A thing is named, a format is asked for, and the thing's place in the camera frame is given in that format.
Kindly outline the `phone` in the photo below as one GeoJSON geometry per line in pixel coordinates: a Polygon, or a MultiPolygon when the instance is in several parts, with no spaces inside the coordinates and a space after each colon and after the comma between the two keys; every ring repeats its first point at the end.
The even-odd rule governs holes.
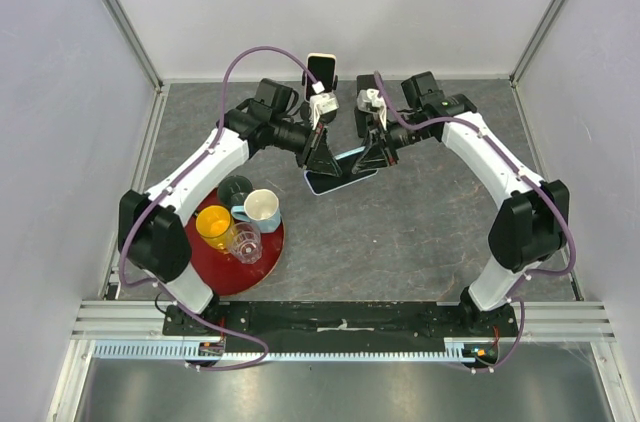
{"type": "Polygon", "coordinates": [[[336,161],[342,170],[339,177],[305,171],[303,178],[310,191],[315,196],[322,196],[375,176],[378,173],[377,169],[365,170],[358,174],[352,173],[356,159],[363,153],[364,148],[358,147],[337,155],[336,161]]]}
{"type": "Polygon", "coordinates": [[[337,58],[334,54],[312,52],[307,56],[307,68],[323,84],[325,92],[337,86],[337,58]]]}

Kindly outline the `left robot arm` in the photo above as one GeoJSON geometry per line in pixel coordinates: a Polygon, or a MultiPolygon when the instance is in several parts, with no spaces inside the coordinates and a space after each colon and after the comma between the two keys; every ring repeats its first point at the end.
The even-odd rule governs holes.
{"type": "Polygon", "coordinates": [[[186,311],[185,324],[208,335],[219,324],[217,295],[191,262],[186,226],[201,202],[258,151],[276,147],[294,154],[297,165],[325,176],[341,176],[327,142],[324,115],[338,108],[321,83],[312,86],[311,119],[294,122],[286,114],[298,94],[271,79],[260,81],[253,97],[227,111],[201,145],[162,182],[144,192],[129,190],[119,202],[117,244],[121,262],[143,270],[186,311]]]}

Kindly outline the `black folding phone stand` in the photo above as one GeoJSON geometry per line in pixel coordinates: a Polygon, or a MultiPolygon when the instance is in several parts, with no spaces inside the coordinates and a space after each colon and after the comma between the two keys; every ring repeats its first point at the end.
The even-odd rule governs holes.
{"type": "Polygon", "coordinates": [[[354,109],[357,135],[365,138],[370,122],[387,125],[387,108],[373,74],[356,78],[356,107],[354,109]]]}

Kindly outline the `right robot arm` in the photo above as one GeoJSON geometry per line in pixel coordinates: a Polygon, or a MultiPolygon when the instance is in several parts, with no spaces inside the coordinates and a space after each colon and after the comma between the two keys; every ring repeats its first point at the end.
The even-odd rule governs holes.
{"type": "Polygon", "coordinates": [[[465,333],[481,335],[525,280],[573,270],[569,189],[529,169],[497,139],[466,95],[446,95],[431,72],[410,77],[401,87],[405,112],[397,110],[380,73],[358,77],[356,125],[365,150],[354,168],[390,167],[398,163],[399,149],[435,139],[484,185],[498,209],[488,235],[491,256],[463,290],[457,313],[465,333]]]}

